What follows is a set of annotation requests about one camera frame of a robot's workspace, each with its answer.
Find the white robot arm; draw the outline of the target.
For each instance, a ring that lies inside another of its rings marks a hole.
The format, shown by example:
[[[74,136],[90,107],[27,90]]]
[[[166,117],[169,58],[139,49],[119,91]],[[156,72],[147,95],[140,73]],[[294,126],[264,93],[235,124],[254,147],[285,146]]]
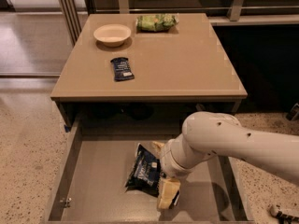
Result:
[[[229,114],[195,112],[183,122],[181,134],[153,147],[167,176],[159,183],[158,207],[170,207],[168,194],[177,194],[177,182],[195,166],[216,156],[233,157],[295,185],[299,184],[299,137],[250,130]]]

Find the robot base part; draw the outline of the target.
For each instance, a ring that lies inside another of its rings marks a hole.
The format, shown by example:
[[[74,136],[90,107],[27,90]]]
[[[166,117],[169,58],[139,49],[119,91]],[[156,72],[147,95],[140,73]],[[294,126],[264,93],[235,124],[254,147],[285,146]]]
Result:
[[[272,205],[270,207],[270,215],[279,220],[280,224],[299,224],[299,211],[294,208],[285,208],[281,205]]]

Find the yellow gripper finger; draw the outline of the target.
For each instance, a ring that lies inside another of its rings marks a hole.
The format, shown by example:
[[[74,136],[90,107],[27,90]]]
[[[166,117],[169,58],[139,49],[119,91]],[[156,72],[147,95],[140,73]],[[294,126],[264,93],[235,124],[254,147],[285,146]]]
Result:
[[[180,189],[180,181],[176,178],[161,178],[158,184],[157,208],[169,209]]]
[[[161,156],[163,154],[163,148],[164,148],[163,142],[153,141],[152,146],[159,156]]]

